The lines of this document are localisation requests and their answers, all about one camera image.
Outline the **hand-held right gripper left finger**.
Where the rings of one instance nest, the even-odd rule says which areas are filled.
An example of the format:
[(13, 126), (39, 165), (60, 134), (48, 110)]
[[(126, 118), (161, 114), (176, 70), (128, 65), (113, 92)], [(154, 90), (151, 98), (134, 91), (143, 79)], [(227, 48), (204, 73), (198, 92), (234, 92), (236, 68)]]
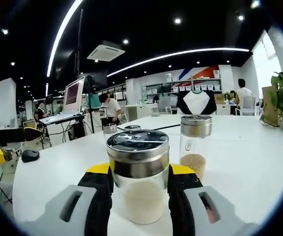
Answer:
[(28, 236), (105, 236), (112, 208), (113, 176), (107, 163), (90, 167), (78, 185), (69, 185), (34, 221), (21, 223)]

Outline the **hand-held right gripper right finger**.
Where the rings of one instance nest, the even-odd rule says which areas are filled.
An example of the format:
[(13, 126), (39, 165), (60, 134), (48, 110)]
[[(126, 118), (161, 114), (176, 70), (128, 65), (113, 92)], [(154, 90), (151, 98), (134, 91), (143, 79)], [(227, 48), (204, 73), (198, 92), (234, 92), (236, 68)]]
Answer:
[(258, 224), (240, 219), (234, 204), (203, 186), (187, 166), (169, 165), (168, 195), (174, 236), (252, 236), (258, 231)]

